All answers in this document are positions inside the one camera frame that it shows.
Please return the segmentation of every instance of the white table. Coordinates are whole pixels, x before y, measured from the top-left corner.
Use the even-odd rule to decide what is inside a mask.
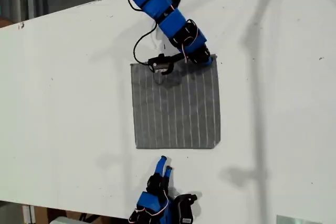
[[[153,21],[101,0],[0,30],[0,200],[128,217],[160,156],[195,223],[336,222],[336,0],[183,0],[218,55],[214,150],[136,150]],[[162,34],[141,42],[156,56]]]

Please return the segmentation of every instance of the striped cloth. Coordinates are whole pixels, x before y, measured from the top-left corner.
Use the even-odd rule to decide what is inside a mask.
[[[220,142],[215,59],[206,68],[180,61],[167,76],[140,64],[131,65],[131,73],[137,148],[205,149]]]

